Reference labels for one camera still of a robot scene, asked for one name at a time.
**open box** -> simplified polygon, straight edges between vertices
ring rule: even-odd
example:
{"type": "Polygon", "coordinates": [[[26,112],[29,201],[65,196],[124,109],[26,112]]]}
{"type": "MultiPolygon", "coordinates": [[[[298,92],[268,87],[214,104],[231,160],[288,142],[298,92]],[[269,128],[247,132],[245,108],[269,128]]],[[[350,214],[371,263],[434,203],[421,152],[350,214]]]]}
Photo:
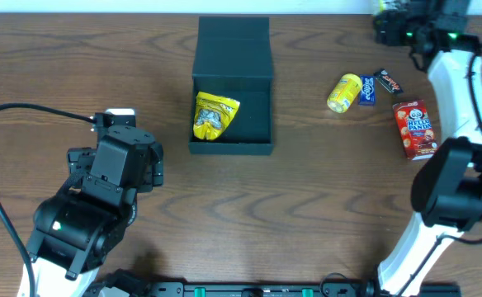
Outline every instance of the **open box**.
{"type": "Polygon", "coordinates": [[[269,155],[272,142],[272,56],[267,17],[199,18],[193,64],[191,153],[269,155]],[[196,95],[208,92],[240,102],[214,141],[193,135],[196,95]]]}

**wooden surface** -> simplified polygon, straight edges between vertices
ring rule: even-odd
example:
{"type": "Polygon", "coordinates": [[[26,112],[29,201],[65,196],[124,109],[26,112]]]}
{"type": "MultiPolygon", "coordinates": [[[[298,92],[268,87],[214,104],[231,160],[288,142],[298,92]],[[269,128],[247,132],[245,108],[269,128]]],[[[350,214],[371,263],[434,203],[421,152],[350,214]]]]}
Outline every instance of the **wooden surface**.
{"type": "MultiPolygon", "coordinates": [[[[325,100],[342,74],[387,68],[436,99],[407,48],[373,42],[368,16],[273,16],[274,135],[270,157],[197,156],[187,147],[198,16],[0,15],[0,104],[38,103],[86,116],[138,111],[165,152],[165,185],[139,197],[139,218],[99,276],[318,282],[331,271],[366,279],[409,221],[424,162],[405,159],[392,99],[342,115],[325,100]]],[[[470,32],[482,35],[482,18],[470,32]]],[[[93,146],[84,123],[32,111],[0,113],[0,198],[22,239],[37,205],[67,177],[65,153],[93,146]]],[[[482,235],[482,224],[472,236],[482,235]]],[[[0,296],[17,292],[21,258],[0,221],[0,296]]],[[[428,275],[482,296],[482,247],[453,244],[428,275]]]]}

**yellow package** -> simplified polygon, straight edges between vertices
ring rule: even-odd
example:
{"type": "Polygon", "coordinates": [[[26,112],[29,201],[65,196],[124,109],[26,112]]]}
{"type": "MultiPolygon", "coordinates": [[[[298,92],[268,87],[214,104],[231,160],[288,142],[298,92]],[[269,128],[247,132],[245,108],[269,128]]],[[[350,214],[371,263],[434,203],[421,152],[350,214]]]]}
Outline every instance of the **yellow package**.
{"type": "Polygon", "coordinates": [[[198,139],[214,140],[234,119],[239,101],[205,92],[197,94],[193,134],[198,139]]]}

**red snack box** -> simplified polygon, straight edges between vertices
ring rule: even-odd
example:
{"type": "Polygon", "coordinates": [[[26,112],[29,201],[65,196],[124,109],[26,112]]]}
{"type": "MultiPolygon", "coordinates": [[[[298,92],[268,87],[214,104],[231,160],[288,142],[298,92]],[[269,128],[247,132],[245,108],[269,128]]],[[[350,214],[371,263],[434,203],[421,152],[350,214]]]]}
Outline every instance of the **red snack box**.
{"type": "Polygon", "coordinates": [[[393,105],[395,119],[409,160],[430,158],[437,150],[432,123],[423,100],[393,105]]]}

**yellow can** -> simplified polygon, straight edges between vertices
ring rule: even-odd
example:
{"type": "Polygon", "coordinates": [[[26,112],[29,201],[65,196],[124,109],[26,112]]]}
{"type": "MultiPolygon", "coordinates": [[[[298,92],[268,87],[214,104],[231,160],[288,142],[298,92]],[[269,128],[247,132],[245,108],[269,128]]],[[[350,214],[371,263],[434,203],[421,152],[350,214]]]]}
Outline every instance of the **yellow can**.
{"type": "Polygon", "coordinates": [[[327,105],[332,111],[346,112],[360,90],[362,90],[362,80],[355,74],[345,74],[327,98],[327,105]]]}

